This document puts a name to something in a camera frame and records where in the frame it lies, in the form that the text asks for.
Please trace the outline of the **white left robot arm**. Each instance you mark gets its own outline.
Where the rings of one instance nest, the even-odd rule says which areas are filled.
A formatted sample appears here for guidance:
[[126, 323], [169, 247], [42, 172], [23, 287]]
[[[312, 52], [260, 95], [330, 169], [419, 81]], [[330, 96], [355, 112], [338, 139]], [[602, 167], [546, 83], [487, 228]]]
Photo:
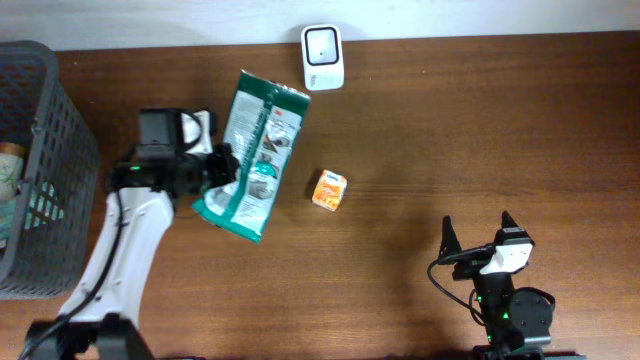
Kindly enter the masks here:
[[102, 359], [152, 358], [139, 310], [178, 199], [233, 182], [240, 166], [228, 143], [205, 154], [176, 146], [169, 153], [151, 159], [133, 147], [114, 163], [104, 225], [81, 281], [55, 319], [31, 324], [21, 358], [74, 359], [90, 347]]

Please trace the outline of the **light green wipes packet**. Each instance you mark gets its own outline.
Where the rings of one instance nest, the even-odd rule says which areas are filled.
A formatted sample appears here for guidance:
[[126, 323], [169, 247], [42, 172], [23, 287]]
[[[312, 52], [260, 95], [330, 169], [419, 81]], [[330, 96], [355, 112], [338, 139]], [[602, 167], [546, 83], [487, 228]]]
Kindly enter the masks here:
[[52, 184], [44, 182], [39, 188], [31, 191], [24, 222], [25, 230], [48, 225], [64, 217], [65, 211]]

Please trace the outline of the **orange tissue pack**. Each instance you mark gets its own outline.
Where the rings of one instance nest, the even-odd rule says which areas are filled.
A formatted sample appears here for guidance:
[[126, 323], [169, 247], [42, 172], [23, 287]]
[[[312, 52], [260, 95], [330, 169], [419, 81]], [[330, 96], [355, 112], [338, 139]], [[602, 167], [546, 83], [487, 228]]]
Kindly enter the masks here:
[[348, 185], [347, 179], [329, 170], [323, 170], [312, 194], [312, 203], [336, 211]]

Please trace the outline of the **green 3M gloves package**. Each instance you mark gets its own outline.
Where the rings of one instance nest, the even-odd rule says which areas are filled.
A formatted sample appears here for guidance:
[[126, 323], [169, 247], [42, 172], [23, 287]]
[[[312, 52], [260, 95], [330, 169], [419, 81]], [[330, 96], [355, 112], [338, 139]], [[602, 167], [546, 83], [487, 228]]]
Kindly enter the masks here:
[[236, 180], [207, 190], [191, 208], [260, 242], [310, 103], [303, 92], [243, 71], [223, 136], [239, 161]]

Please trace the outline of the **white bamboo print tube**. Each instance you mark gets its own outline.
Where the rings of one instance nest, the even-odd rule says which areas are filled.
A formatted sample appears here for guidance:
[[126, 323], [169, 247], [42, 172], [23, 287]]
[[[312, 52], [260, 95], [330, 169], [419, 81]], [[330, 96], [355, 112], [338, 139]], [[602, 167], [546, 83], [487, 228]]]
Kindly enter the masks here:
[[25, 162], [25, 149], [15, 143], [1, 143], [1, 202], [7, 202], [17, 193]]

